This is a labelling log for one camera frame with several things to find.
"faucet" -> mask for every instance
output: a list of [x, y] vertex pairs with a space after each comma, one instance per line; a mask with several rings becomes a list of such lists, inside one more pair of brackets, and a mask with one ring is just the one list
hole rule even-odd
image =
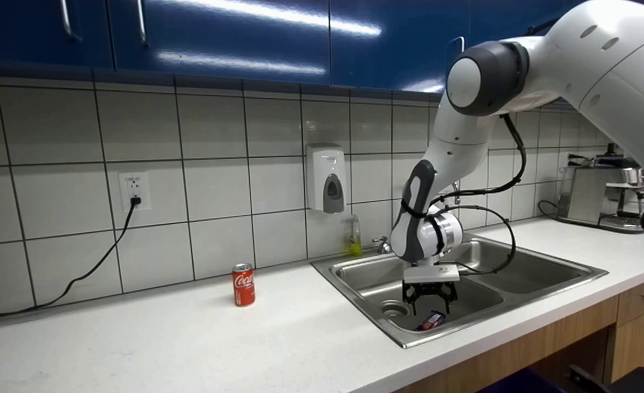
[[372, 244], [376, 246], [377, 252], [390, 252], [390, 244], [387, 235], [381, 235], [380, 239], [374, 238]]

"coffee machine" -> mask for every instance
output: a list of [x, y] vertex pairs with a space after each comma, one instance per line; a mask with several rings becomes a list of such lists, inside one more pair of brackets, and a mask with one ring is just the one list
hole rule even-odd
[[570, 155], [562, 179], [556, 217], [589, 226], [627, 234], [642, 234], [644, 169], [629, 157], [615, 155]]

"drawer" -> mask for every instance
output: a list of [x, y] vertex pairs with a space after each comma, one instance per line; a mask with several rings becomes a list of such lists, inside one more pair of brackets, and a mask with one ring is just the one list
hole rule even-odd
[[637, 318], [639, 314], [644, 314], [644, 284], [619, 296], [618, 322], [619, 326], [629, 322], [629, 320]]

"soap dispenser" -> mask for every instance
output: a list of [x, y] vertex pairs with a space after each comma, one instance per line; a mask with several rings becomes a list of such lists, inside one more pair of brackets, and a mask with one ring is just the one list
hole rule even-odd
[[307, 164], [307, 208], [326, 214], [344, 210], [346, 181], [344, 181], [344, 152], [337, 145], [310, 145]]

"sink drain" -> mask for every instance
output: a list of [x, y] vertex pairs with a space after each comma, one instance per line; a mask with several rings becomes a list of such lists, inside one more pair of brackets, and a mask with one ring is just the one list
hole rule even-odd
[[389, 317], [389, 318], [395, 318], [395, 317], [408, 314], [408, 307], [397, 298], [387, 298], [381, 304], [381, 314]]

